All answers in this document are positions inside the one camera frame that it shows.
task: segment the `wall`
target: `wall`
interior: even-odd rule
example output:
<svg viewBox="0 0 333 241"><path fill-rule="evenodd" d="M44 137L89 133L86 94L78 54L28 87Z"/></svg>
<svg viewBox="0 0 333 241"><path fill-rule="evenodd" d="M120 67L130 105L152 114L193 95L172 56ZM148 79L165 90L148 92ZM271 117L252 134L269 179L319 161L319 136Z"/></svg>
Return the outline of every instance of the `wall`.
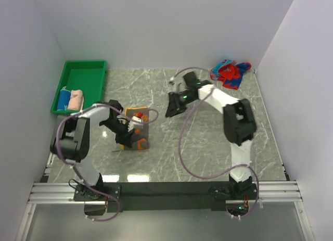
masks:
<svg viewBox="0 0 333 241"><path fill-rule="evenodd" d="M0 0L0 239L14 240L49 154L64 63L33 0Z"/></svg>
<svg viewBox="0 0 333 241"><path fill-rule="evenodd" d="M111 67L258 66L293 0L35 0L67 59Z"/></svg>
<svg viewBox="0 0 333 241"><path fill-rule="evenodd" d="M317 240L333 232L333 0L294 0L258 69L287 171Z"/></svg>

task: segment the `rolled towel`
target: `rolled towel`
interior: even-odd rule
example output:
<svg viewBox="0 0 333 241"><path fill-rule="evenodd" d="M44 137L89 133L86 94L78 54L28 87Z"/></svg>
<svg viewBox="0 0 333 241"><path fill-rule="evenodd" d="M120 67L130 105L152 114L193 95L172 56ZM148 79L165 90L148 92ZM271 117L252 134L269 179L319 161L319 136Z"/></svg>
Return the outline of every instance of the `rolled towel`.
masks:
<svg viewBox="0 0 333 241"><path fill-rule="evenodd" d="M71 97L71 91L65 89L65 87L61 89L59 93L57 110L67 110L70 97Z"/></svg>
<svg viewBox="0 0 333 241"><path fill-rule="evenodd" d="M81 90L72 90L71 98L68 103L68 110L82 110L84 102L83 93Z"/></svg>

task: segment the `gray floor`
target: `gray floor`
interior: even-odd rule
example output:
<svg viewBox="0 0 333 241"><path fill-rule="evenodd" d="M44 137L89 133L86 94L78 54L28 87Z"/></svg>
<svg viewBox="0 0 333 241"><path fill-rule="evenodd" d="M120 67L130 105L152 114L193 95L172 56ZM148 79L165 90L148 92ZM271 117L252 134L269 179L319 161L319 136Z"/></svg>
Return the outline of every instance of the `gray floor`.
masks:
<svg viewBox="0 0 333 241"><path fill-rule="evenodd" d="M185 114L166 119L170 87L168 81L177 70L122 69L110 70L105 85L104 101L118 100L125 107L148 106L160 112L159 119L149 126L150 149L122 151L114 142L114 134L104 126L91 133L89 156L96 169L110 182L173 182L197 181L182 167L176 153L177 140ZM201 79L208 74L198 72ZM245 74L238 90L222 88L236 98L247 98L252 104L258 130L251 149L252 167L260 180L285 180L281 159L264 108L255 74ZM223 133L222 116L209 105L203 105L188 122L183 138L183 156L196 174L216 174L231 164L230 146ZM57 158L49 182L67 182L74 174ZM226 180L220 177L215 180Z"/></svg>
<svg viewBox="0 0 333 241"><path fill-rule="evenodd" d="M82 205L37 205L29 241L304 241L294 203L266 203L241 221L210 210L128 211L109 222Z"/></svg>

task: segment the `red and blue cloth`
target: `red and blue cloth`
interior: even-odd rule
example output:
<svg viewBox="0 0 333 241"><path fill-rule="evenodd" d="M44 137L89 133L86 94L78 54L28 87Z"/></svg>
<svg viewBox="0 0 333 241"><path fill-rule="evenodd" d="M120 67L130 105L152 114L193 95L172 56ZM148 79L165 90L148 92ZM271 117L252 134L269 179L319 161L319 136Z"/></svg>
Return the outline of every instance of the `red and blue cloth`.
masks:
<svg viewBox="0 0 333 241"><path fill-rule="evenodd" d="M222 81L224 87L238 89L243 79L243 74L251 69L249 62L236 65L234 60L225 59L210 71L210 78L214 81Z"/></svg>

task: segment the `blue cloth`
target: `blue cloth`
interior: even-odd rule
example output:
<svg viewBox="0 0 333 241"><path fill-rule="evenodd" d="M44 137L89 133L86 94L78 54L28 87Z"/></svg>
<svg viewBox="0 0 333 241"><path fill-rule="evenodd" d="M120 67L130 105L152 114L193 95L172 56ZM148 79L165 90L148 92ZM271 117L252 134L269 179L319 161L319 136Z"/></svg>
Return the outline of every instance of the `blue cloth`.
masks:
<svg viewBox="0 0 333 241"><path fill-rule="evenodd" d="M69 100L71 98L71 91L62 89L59 93L57 110L67 110Z"/></svg>

